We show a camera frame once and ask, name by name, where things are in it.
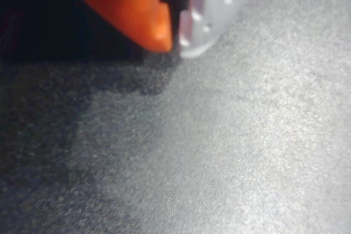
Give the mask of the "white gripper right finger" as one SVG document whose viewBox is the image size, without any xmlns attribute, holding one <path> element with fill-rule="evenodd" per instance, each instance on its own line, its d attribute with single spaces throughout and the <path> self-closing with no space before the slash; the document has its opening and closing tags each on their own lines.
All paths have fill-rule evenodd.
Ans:
<svg viewBox="0 0 351 234">
<path fill-rule="evenodd" d="M 189 0 L 180 13 L 179 53 L 197 58 L 220 38 L 248 0 Z"/>
</svg>

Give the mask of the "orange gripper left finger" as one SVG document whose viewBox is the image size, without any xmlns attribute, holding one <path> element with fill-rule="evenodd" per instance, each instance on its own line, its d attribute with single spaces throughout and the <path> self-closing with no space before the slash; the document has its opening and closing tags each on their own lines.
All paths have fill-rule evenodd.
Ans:
<svg viewBox="0 0 351 234">
<path fill-rule="evenodd" d="M 160 0 L 84 0 L 114 28 L 151 52 L 172 49 L 171 15 Z"/>
</svg>

